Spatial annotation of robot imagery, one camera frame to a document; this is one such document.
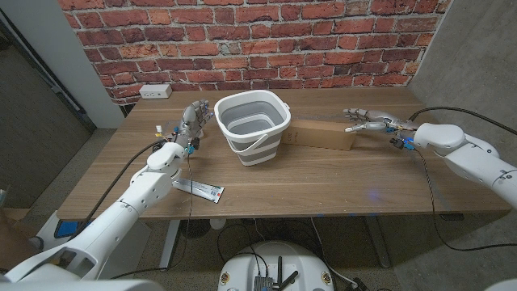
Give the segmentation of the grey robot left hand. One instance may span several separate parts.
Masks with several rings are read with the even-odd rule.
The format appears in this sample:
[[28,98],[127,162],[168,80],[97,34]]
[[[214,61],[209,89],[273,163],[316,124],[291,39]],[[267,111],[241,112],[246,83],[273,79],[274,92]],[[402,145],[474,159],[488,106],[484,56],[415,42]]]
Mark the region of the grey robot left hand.
[[195,101],[183,111],[179,129],[173,138],[173,142],[187,148],[191,154],[200,147],[200,137],[203,127],[209,122],[213,113],[208,108],[209,102],[206,99]]

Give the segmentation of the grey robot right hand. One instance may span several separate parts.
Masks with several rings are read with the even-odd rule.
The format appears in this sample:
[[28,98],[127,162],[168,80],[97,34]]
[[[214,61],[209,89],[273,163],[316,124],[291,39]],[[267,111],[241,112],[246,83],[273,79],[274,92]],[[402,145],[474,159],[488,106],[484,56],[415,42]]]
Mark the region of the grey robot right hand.
[[377,110],[361,108],[345,108],[345,117],[356,124],[344,129],[345,133],[361,130],[376,130],[386,133],[393,133],[397,137],[413,137],[421,126],[411,120],[399,119],[392,114]]

